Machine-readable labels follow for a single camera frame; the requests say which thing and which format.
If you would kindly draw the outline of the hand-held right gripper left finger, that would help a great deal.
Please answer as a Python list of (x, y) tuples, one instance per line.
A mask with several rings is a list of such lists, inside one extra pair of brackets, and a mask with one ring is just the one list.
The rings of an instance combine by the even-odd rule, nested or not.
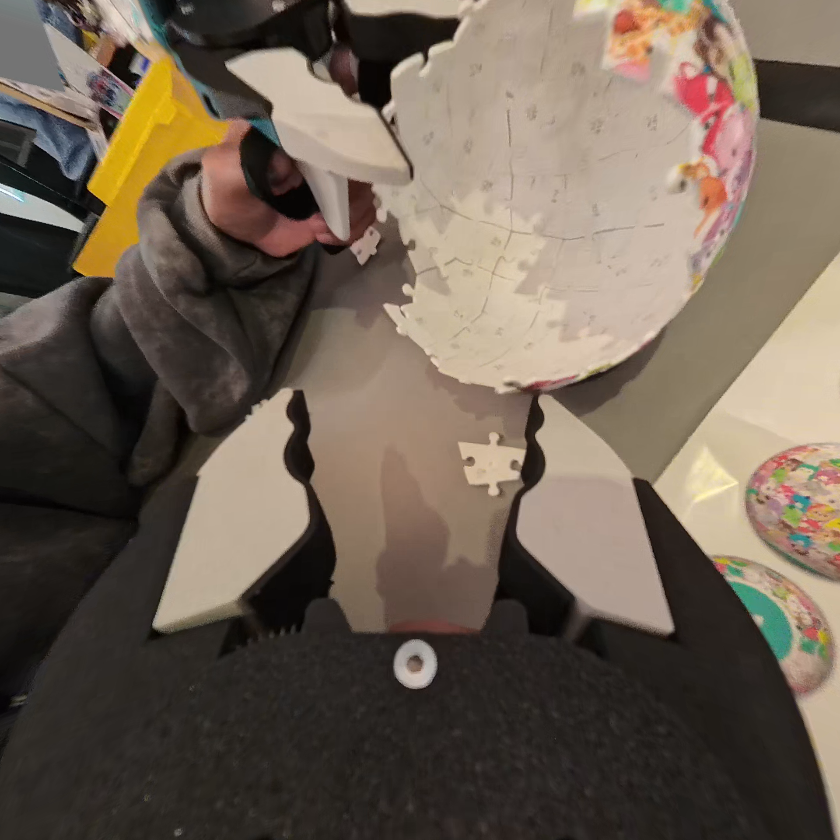
[(293, 632), (329, 596), (336, 551), (312, 485), (310, 432), (303, 391), (284, 389), (199, 469), (156, 633), (231, 619)]

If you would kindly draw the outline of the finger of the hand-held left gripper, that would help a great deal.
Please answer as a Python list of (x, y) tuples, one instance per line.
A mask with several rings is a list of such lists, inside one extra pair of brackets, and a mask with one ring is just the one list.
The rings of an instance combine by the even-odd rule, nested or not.
[(258, 49), (226, 68), (270, 105), (282, 150), (311, 186), (348, 181), (404, 186), (413, 169), (380, 112), (320, 78), (292, 48)]

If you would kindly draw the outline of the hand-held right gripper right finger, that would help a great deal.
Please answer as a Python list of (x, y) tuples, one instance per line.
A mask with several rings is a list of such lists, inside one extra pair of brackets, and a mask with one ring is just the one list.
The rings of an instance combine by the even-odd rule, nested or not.
[(670, 636), (675, 621), (630, 470), (549, 395), (532, 399), (526, 442), (497, 600), (520, 605), (538, 636), (576, 639), (594, 621)]

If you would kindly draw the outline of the colourful 3D puzzle ball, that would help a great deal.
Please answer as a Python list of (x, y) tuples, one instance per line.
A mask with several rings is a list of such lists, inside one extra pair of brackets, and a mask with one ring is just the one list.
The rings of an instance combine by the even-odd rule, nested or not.
[(550, 391), (651, 343), (742, 215), (754, 64), (730, 2), (464, 2), (392, 72), (415, 280), (386, 303), (434, 368)]

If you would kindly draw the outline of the person's left hand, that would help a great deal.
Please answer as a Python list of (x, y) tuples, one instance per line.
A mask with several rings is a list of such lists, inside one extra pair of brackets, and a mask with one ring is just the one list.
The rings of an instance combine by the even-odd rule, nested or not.
[[(200, 193), (205, 213), (218, 230), (268, 256), (282, 258), (315, 242), (325, 246), (352, 244), (375, 223), (375, 197), (371, 187), (361, 182), (349, 183), (348, 242), (334, 236), (320, 213), (293, 220), (259, 200), (250, 192), (240, 163), (239, 147), (249, 128), (249, 123), (241, 119), (229, 122), (224, 141), (203, 154)], [(276, 150), (269, 168), (272, 192), (281, 195), (302, 182), (296, 162), (284, 151)]]

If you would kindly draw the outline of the yellow storage bin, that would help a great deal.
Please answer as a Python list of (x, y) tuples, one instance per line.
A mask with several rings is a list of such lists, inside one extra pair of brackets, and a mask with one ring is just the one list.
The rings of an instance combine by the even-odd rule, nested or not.
[(113, 277), (124, 251), (139, 242), (137, 213), (145, 188), (169, 161), (217, 144), (227, 128), (210, 116), (172, 59), (153, 63), (88, 183), (104, 210), (73, 269)]

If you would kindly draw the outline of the person's dark clothing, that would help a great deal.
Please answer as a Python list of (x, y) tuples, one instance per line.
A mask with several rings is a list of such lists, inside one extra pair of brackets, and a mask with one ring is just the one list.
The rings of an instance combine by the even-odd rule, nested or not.
[(122, 286), (74, 280), (2, 319), (2, 711), (132, 537), (185, 432)]

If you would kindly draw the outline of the printed instruction sheet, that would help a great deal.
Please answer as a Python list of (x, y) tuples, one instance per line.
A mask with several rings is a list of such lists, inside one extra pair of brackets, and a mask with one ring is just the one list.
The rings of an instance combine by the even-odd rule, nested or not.
[(805, 708), (838, 713), (838, 258), (783, 320), (655, 488), (705, 552), (769, 570)]

